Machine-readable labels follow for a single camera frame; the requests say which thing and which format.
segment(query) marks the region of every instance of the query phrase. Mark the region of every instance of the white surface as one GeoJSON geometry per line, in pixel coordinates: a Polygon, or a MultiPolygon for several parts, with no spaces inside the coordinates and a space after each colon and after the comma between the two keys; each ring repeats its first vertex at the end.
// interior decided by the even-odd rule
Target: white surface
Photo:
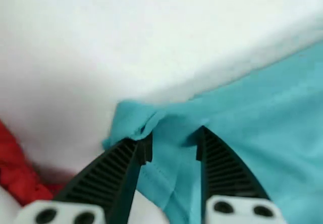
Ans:
{"type": "Polygon", "coordinates": [[[281,211],[271,201],[258,198],[232,197],[214,195],[206,202],[206,224],[287,224],[281,211]],[[222,213],[214,210],[218,202],[225,202],[232,206],[233,213],[222,213]],[[273,213],[271,217],[256,215],[256,206],[268,208],[273,213]]]}
{"type": "Polygon", "coordinates": [[[186,100],[323,38],[323,0],[0,5],[0,118],[57,181],[101,152],[118,100],[186,100]]]}
{"type": "Polygon", "coordinates": [[[57,201],[38,200],[25,206],[17,215],[13,224],[37,224],[39,213],[47,209],[56,210],[54,219],[50,224],[74,224],[75,218],[81,213],[91,212],[94,215],[93,224],[106,224],[104,211],[97,205],[71,204],[57,201]]]}
{"type": "Polygon", "coordinates": [[[0,187],[0,223],[11,224],[18,211],[21,209],[20,205],[11,195],[0,187]]]}

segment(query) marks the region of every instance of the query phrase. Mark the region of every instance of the blue fabric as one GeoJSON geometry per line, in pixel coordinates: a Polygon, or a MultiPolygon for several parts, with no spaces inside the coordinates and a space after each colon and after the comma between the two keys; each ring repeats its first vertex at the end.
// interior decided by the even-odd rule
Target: blue fabric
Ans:
{"type": "Polygon", "coordinates": [[[323,223],[323,42],[185,103],[118,105],[104,147],[153,131],[137,189],[171,223],[200,224],[192,133],[201,125],[239,154],[290,224],[323,223]]]}

